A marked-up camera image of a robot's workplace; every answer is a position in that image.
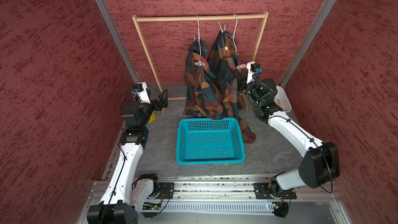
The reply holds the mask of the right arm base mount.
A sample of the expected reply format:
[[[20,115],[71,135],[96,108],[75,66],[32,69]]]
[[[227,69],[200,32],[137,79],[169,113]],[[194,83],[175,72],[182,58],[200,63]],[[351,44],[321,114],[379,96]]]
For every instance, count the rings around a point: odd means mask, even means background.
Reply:
[[[263,200],[295,200],[297,199],[294,189],[283,190],[276,183],[254,183],[256,199]]]

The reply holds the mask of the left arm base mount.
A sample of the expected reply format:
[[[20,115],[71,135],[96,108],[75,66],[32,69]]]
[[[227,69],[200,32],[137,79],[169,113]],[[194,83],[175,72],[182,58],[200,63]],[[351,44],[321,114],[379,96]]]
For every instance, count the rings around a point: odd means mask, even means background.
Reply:
[[[174,183],[159,183],[158,186],[155,186],[154,192],[149,195],[148,200],[164,200],[164,199],[173,199],[174,196]]]

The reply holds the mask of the pink clothespin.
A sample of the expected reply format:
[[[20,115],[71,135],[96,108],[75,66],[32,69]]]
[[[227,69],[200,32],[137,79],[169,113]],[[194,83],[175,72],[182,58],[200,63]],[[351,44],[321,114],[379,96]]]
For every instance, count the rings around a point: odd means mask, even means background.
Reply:
[[[240,64],[236,67],[237,69],[244,69],[247,68],[247,64]]]

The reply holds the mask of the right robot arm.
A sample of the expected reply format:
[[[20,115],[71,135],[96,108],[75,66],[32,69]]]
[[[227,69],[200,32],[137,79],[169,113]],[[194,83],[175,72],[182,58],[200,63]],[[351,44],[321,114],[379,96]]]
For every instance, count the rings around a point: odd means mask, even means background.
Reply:
[[[238,88],[253,99],[252,109],[257,119],[268,124],[286,138],[302,156],[297,169],[283,172],[270,179],[268,193],[274,199],[282,198],[287,191],[308,186],[316,189],[340,176],[339,151],[332,142],[323,142],[293,121],[275,103],[276,83],[260,80],[260,70],[249,71],[245,76],[238,69]]]

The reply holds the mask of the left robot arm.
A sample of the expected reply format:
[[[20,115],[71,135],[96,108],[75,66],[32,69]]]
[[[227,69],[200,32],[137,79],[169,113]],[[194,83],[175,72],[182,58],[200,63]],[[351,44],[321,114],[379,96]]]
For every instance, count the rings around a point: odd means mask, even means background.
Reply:
[[[131,91],[132,100],[121,109],[125,128],[118,141],[120,156],[99,204],[88,209],[90,224],[136,224],[148,197],[160,190],[156,174],[142,175],[137,180],[134,175],[148,140],[146,125],[154,112],[167,108],[168,90],[161,91],[154,100],[143,84],[134,85]]]

